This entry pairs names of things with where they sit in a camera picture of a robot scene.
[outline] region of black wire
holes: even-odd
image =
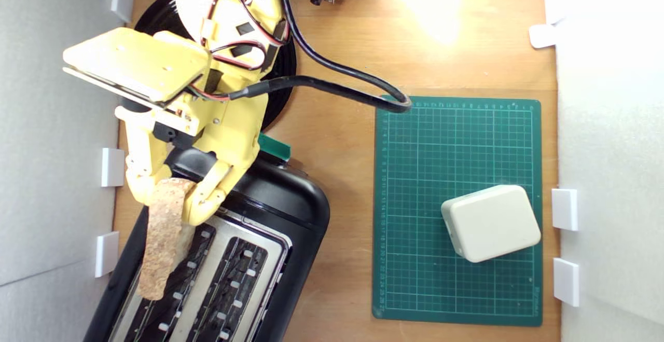
[[[328,93],[340,95],[342,97],[353,99],[358,102],[367,103],[368,105],[376,106],[378,108],[383,108],[384,110],[392,112],[405,112],[410,110],[412,106],[410,98],[408,98],[407,95],[403,94],[397,87],[394,87],[394,85],[391,85],[387,81],[384,81],[379,77],[375,77],[374,75],[370,75],[368,73],[328,60],[324,56],[318,54],[311,46],[309,46],[307,41],[304,39],[304,36],[300,32],[299,28],[297,27],[297,22],[295,20],[293,10],[290,5],[290,1],[282,0],[282,6],[284,6],[284,13],[286,16],[286,20],[288,21],[288,25],[290,26],[290,31],[291,34],[293,35],[293,38],[301,46],[304,52],[308,56],[310,56],[311,59],[313,59],[317,63],[327,68],[330,68],[330,70],[343,73],[344,75],[348,75],[351,77],[355,77],[356,79],[360,79],[376,87],[379,87],[380,89],[391,95],[393,98],[395,98],[396,102],[388,101],[384,98],[377,97],[375,95],[368,94],[363,91],[356,91],[355,89],[344,87],[339,84],[329,83],[327,81],[315,79],[313,77],[308,77],[308,76],[302,76],[302,77],[295,76],[297,77],[297,79],[291,79],[291,82],[295,83],[295,85],[293,86],[296,86],[298,83],[301,83],[303,85],[327,91]]]
[[[387,110],[395,113],[402,113],[410,109],[410,98],[408,98],[406,95],[404,95],[404,97],[407,99],[406,103],[388,101],[384,98],[348,88],[343,85],[317,79],[316,77],[302,75],[282,76],[276,77],[275,79],[261,81],[256,84],[249,85],[240,91],[228,94],[228,98],[231,100],[242,97],[251,98],[271,91],[277,91],[279,89],[291,87],[313,87],[315,89],[322,90],[327,93],[332,93],[343,98],[352,99],[353,101],[374,106],[380,110]]]
[[[325,91],[327,93],[332,93],[343,98],[352,99],[353,101],[365,103],[367,105],[374,106],[375,108],[380,108],[381,110],[392,111],[395,113],[402,113],[410,110],[412,106],[410,98],[406,94],[403,94],[397,87],[394,87],[379,77],[375,77],[374,75],[370,75],[354,68],[341,65],[318,54],[311,46],[309,46],[309,44],[307,44],[302,33],[299,31],[289,0],[282,0],[282,6],[284,8],[286,21],[288,21],[291,34],[311,59],[327,68],[330,68],[330,70],[355,77],[356,79],[360,79],[376,87],[379,87],[383,91],[387,92],[390,96],[395,98],[396,102],[389,101],[382,97],[368,94],[363,91],[358,91],[339,84],[331,83],[329,81],[320,80],[315,77],[301,75],[277,77],[275,79],[261,81],[256,84],[249,85],[240,91],[229,93],[229,99],[255,97],[257,95],[270,93],[279,89],[307,86]]]

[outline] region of wooden surface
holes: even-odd
[[[135,0],[134,18],[154,0]],[[550,193],[557,185],[557,85],[552,49],[535,51],[528,27],[545,20],[543,0],[340,0],[315,7],[294,0],[307,40],[328,58],[363,68],[412,95],[529,98],[542,103],[544,190],[544,323],[491,327],[374,319],[370,311],[374,115],[367,106],[298,89],[268,134],[292,145],[294,157],[325,191],[327,235],[285,340],[559,342],[560,304],[552,293]],[[364,85],[308,60],[303,74]],[[125,144],[121,132],[121,143]],[[139,207],[119,191],[115,229],[121,242]]]

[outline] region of yellow robotic hand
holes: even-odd
[[[139,103],[116,108],[126,123],[127,180],[134,198],[150,205],[156,185],[171,177],[167,142],[180,136],[216,164],[186,194],[183,222],[199,225],[216,212],[258,155],[266,93],[306,85],[395,112],[410,108],[396,87],[325,60],[306,44],[288,0],[175,0],[195,41],[170,32],[154,37],[118,28],[64,52],[64,70]],[[318,63],[362,79],[396,101],[306,76],[259,82],[280,46],[293,38]]]

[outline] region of white wall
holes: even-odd
[[[81,340],[107,278],[102,148],[113,94],[62,72],[64,48],[121,25],[110,0],[0,0],[0,340]]]
[[[578,189],[563,342],[664,340],[664,0],[571,0],[557,25],[560,187]]]

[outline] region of green cutting mat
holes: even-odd
[[[456,196],[519,184],[541,229],[540,126],[529,100],[415,97],[408,113],[377,112],[376,318],[541,325],[542,243],[473,264],[440,212]]]

